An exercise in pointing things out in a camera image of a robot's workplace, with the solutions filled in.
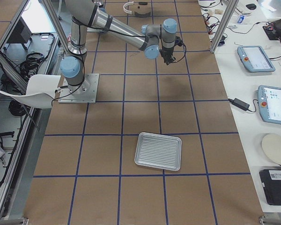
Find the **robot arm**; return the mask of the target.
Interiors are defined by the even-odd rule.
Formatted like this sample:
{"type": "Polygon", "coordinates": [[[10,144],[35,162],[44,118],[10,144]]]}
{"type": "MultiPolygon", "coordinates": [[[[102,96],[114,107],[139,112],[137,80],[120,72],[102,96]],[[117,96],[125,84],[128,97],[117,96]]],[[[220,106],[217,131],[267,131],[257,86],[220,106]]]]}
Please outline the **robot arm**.
{"type": "Polygon", "coordinates": [[[68,55],[80,63],[79,73],[124,73],[146,75],[157,72],[158,62],[177,61],[175,47],[182,46],[173,18],[138,18],[127,15],[124,1],[106,0],[104,7],[91,0],[66,0],[71,17],[68,55]]]}

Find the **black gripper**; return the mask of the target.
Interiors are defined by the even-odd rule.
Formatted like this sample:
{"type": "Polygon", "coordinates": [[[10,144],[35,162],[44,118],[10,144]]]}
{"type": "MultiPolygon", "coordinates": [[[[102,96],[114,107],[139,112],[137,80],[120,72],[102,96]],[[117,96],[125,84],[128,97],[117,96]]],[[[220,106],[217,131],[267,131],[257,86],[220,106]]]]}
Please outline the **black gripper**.
{"type": "Polygon", "coordinates": [[[173,51],[174,51],[174,47],[171,48],[166,48],[164,46],[162,47],[161,56],[166,65],[169,64],[168,61],[170,61],[170,63],[173,63],[175,61],[175,57],[173,56],[173,51]]]}

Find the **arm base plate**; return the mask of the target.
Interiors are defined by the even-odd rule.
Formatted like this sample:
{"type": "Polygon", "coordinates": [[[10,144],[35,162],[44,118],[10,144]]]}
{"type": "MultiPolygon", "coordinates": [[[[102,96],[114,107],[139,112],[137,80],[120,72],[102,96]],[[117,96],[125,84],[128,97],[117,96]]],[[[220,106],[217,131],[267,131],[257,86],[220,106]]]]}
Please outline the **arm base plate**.
{"type": "Polygon", "coordinates": [[[95,103],[98,83],[99,74],[86,74],[82,86],[76,92],[74,91],[77,87],[73,86],[62,89],[58,102],[61,104],[95,103]]]}

